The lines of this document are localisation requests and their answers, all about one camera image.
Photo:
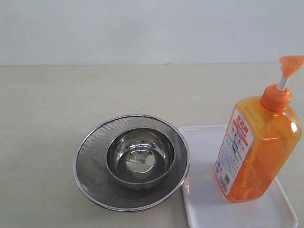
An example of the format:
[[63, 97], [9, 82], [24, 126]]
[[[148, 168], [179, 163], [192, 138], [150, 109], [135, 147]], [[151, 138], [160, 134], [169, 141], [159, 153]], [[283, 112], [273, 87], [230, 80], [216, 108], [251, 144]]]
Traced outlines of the orange dish soap bottle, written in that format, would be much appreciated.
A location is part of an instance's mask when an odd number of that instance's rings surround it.
[[301, 121], [290, 106], [287, 83], [304, 66], [304, 57], [283, 56], [279, 61], [280, 81], [261, 96], [236, 102], [227, 126], [215, 174], [232, 202], [263, 196], [301, 139]]

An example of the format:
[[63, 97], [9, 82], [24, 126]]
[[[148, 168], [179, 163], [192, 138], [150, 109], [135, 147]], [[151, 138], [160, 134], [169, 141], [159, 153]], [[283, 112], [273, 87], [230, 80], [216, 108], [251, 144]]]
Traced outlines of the small stainless steel bowl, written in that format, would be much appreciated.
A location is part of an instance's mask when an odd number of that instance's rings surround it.
[[176, 160], [170, 138], [153, 128], [131, 128], [118, 134], [107, 148], [106, 166], [120, 185], [148, 190], [162, 183]]

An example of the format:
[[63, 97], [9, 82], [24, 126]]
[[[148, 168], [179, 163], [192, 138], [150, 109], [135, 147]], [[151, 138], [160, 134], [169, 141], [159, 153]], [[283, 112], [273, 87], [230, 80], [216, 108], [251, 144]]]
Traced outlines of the steel mesh strainer basket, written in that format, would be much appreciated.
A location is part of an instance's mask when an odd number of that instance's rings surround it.
[[[147, 127], [161, 131], [173, 143], [176, 160], [169, 176], [148, 190], [120, 185], [106, 166], [107, 148], [120, 133]], [[96, 126], [82, 141], [73, 162], [73, 173], [81, 192], [93, 203], [114, 211], [142, 211], [161, 204], [184, 183], [190, 168], [190, 152], [180, 131], [167, 121], [143, 114], [127, 114]]]

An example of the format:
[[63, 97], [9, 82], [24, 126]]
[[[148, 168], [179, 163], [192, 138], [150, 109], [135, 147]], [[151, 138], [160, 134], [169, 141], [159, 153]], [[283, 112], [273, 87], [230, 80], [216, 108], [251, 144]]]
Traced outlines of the white rectangular plastic tray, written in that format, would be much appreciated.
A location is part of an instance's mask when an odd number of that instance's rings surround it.
[[278, 179], [253, 201], [227, 200], [215, 176], [225, 124], [184, 126], [179, 131], [190, 150], [190, 169], [182, 186], [191, 228], [295, 228], [296, 214]]

